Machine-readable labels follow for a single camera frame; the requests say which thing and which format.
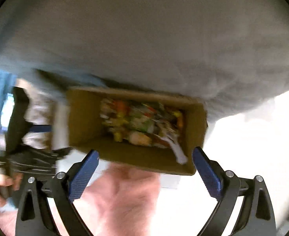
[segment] white floor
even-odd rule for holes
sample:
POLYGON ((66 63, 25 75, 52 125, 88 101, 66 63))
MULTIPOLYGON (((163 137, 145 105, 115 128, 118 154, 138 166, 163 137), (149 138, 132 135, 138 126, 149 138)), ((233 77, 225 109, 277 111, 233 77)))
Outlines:
MULTIPOLYGON (((65 123, 62 114, 66 108, 60 109, 63 112, 58 116, 65 123)), ((58 126, 57 134, 65 137, 66 127, 62 128, 58 126)), ((58 141, 55 143, 57 147, 62 145, 58 141)), ((207 137, 204 151, 224 170, 232 170, 240 177, 261 175, 271 196, 276 223, 282 222, 289 203, 289 92, 253 111, 219 120, 207 137)), ((80 154, 63 161, 60 169, 68 169, 75 159, 79 161, 80 154)), ((94 177, 100 175, 102 168, 94 177)), ((213 211, 216 200, 208 195, 198 174, 183 176, 180 181, 178 176, 168 176, 163 184, 166 188, 161 189, 152 236, 196 236, 213 211)), ((241 203, 239 198, 223 235, 230 234, 241 203)))

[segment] person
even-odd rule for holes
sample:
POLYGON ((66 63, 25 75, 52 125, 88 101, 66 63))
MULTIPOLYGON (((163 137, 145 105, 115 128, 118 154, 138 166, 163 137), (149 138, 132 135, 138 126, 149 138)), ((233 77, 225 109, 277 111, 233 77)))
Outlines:
MULTIPOLYGON (((18 187, 15 179, 0 175, 0 186, 18 187)), ((158 173, 111 163, 82 197, 73 203, 94 235, 148 236, 160 192, 158 173)), ((6 201, 0 196, 0 207, 6 201)), ((55 206, 51 207, 59 234, 69 235, 55 206)), ((17 210, 0 212, 0 228, 6 236, 15 235, 17 210)))

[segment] open cardboard box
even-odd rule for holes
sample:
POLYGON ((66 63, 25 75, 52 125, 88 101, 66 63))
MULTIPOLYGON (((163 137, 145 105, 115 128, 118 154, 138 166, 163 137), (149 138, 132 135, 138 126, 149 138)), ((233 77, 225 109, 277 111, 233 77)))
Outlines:
POLYGON ((192 162, 192 151, 196 146, 203 146, 207 129, 206 112, 199 99, 122 89, 79 87, 68 91, 68 101, 70 146, 86 153, 94 149, 102 159, 146 170, 177 175, 193 175, 196 172, 192 162), (184 135, 181 146, 189 159, 188 163, 178 164, 171 149, 115 142, 100 118, 100 102, 105 97, 160 102, 183 110, 184 135))

